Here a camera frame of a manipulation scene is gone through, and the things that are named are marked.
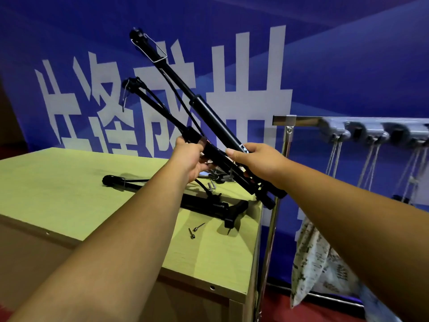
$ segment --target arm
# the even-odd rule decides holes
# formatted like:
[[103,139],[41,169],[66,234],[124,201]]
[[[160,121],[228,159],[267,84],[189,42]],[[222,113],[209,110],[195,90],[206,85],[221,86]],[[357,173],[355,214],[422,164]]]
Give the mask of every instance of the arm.
[[208,169],[199,162],[203,149],[179,138],[171,159],[10,321],[136,321],[164,261],[185,186]]
[[429,214],[290,161],[264,144],[245,154],[227,149],[244,165],[297,202],[362,281],[406,321],[429,317]]

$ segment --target hand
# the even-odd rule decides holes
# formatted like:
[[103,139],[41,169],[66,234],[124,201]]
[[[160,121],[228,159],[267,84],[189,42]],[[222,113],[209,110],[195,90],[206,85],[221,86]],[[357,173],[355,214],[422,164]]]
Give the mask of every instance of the hand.
[[248,142],[244,146],[250,151],[249,154],[228,148],[228,157],[246,165],[256,176],[276,185],[276,178],[284,169],[287,159],[273,147],[263,143]]
[[176,146],[169,162],[188,174],[188,183],[194,181],[202,171],[215,167],[213,164],[206,164],[207,159],[200,156],[205,145],[206,142],[202,140],[198,143],[186,143],[181,136],[176,139]]

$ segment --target screw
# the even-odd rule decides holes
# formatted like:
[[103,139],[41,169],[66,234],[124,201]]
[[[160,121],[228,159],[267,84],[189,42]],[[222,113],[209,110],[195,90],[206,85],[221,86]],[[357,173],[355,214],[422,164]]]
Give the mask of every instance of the screw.
[[190,238],[191,239],[194,239],[195,238],[195,235],[192,233],[192,231],[190,230],[190,228],[188,228],[189,229],[189,232],[190,232]]
[[193,230],[194,231],[197,231],[198,230],[198,228],[200,228],[201,226],[203,226],[205,224],[205,222],[203,222],[200,226],[198,226],[198,227],[195,227]]

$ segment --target blue wall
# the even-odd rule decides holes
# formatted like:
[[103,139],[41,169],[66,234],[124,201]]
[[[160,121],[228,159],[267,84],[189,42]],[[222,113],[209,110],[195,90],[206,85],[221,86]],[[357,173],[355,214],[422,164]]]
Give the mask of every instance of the blue wall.
[[[249,90],[264,91],[270,29],[285,25],[280,86],[292,90],[292,102],[274,104],[272,114],[287,114],[290,106],[290,113],[298,115],[428,117],[428,13],[429,0],[0,0],[1,82],[31,150],[64,147],[64,138],[77,138],[88,140],[93,151],[119,151],[121,145],[110,142],[106,132],[117,131],[119,122],[131,133],[121,139],[128,140],[125,151],[169,157],[171,145],[161,147],[157,139],[162,122],[154,120],[145,128],[150,115],[137,98],[127,100],[134,127],[115,117],[99,125],[101,136],[94,134],[88,118],[99,124],[97,113],[106,101],[98,104],[94,95],[87,97],[72,68],[74,58],[92,92],[95,71],[88,52],[99,64],[115,63],[121,79],[134,76],[134,68],[150,66],[127,37],[133,26],[141,26],[155,40],[165,41],[170,63],[177,62],[170,47],[179,40],[185,63],[193,62],[194,90],[203,96],[215,91],[212,47],[224,45],[225,90],[236,92],[236,34],[249,32]],[[57,109],[59,103],[49,108],[45,102],[35,70],[48,93],[56,92],[42,62],[46,59],[61,94],[75,95],[77,108]],[[112,82],[100,83],[109,95]],[[165,92],[158,94],[166,100]],[[266,112],[266,104],[251,109],[249,141],[264,140],[264,122],[254,116]],[[246,104],[236,106],[246,116]],[[68,110],[72,114],[64,115]],[[238,118],[229,112],[225,118],[235,129]],[[168,124],[168,137],[173,128]],[[281,135],[277,129],[277,147]],[[330,145],[320,141],[317,131],[296,131],[291,159],[324,171],[329,153]],[[365,156],[363,146],[344,144],[337,177],[356,184]],[[391,196],[408,156],[408,151],[383,146],[373,190]],[[290,280],[293,239],[301,223],[297,210],[291,199],[282,202],[270,275],[285,281]]]

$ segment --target wooden table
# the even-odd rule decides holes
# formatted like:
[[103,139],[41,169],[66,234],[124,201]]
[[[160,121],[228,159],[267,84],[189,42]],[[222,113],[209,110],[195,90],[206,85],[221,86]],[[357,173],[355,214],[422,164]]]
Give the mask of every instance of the wooden table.
[[[0,304],[16,309],[132,193],[104,175],[150,178],[166,160],[49,148],[0,161]],[[202,192],[189,184],[189,194]],[[222,200],[249,200],[228,232],[223,221],[180,209],[142,321],[251,321],[262,205],[236,183]],[[188,228],[203,225],[191,239]]]

